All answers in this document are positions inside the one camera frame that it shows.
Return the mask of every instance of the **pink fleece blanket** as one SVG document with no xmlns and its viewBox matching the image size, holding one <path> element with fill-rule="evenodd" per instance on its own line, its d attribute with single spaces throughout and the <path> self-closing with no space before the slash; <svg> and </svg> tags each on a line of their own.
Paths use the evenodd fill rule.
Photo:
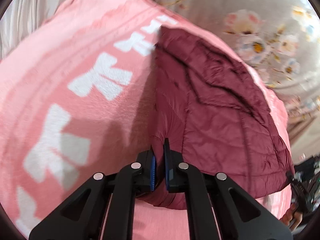
<svg viewBox="0 0 320 240">
<path fill-rule="evenodd" d="M 0 202 L 26 237 L 95 172 L 117 172 L 149 148 L 152 49 L 162 24 L 240 61 L 215 35 L 151 0 L 66 0 L 1 62 Z M 283 103 L 248 69 L 289 147 Z M 290 197 L 286 188 L 259 201 L 279 218 Z M 135 240 L 188 239 L 187 213 L 137 201 L 133 231 Z"/>
</svg>

